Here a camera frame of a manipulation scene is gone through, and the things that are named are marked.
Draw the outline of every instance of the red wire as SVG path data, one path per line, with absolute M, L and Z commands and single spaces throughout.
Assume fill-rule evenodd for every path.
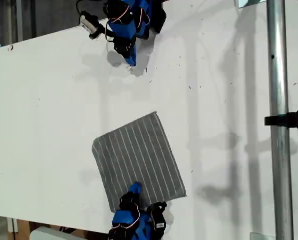
M 120 17 L 118 17 L 117 19 L 115 19 L 114 21 L 112 21 L 112 23 L 114 23 L 114 22 L 120 20 L 120 18 L 122 18 L 122 17 L 127 13 L 128 10 L 129 10 L 129 6 L 128 6 L 127 9 L 124 11 L 124 13 L 123 13 Z
M 141 22 L 142 22 L 142 12 L 143 12 L 143 8 L 141 8 L 140 21 L 139 21 L 139 25 L 138 25 L 137 29 L 140 27 Z

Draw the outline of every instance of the white table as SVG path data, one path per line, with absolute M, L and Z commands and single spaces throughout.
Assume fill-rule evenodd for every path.
M 188 195 L 169 203 L 164 239 L 275 234 L 266 4 L 171 0 L 165 10 L 163 31 L 141 43 L 131 70 L 79 27 L 0 48 L 0 216 L 108 232 L 92 141 L 157 111 Z M 295 0 L 287 37 L 295 111 Z M 297 130 L 291 139 L 298 239 Z

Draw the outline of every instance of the black clamp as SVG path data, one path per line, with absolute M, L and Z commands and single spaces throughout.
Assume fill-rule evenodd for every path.
M 152 204 L 147 210 L 147 213 L 151 217 L 151 221 L 153 224 L 154 231 L 151 233 L 152 240 L 159 240 L 164 235 L 166 222 L 162 213 L 164 212 L 166 206 L 166 202 L 158 202 Z
M 80 15 L 80 25 L 90 33 L 89 38 L 96 39 L 100 34 L 105 33 L 105 28 L 99 23 L 98 17 L 82 11 Z M 107 30 L 106 35 L 114 38 L 115 35 L 112 31 Z
M 278 116 L 266 116 L 265 126 L 298 128 L 298 111 L 288 112 L 287 114 Z

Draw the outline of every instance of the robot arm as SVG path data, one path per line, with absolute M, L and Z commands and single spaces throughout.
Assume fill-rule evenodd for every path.
M 112 220 L 109 240 L 159 240 L 166 227 L 165 202 L 155 203 L 147 211 L 140 206 L 140 183 L 134 183 L 120 199 L 120 210 Z

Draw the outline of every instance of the white label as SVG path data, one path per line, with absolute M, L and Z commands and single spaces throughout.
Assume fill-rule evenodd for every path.
M 160 228 L 164 228 L 164 223 L 158 223 L 156 225 L 156 228 L 160 229 Z

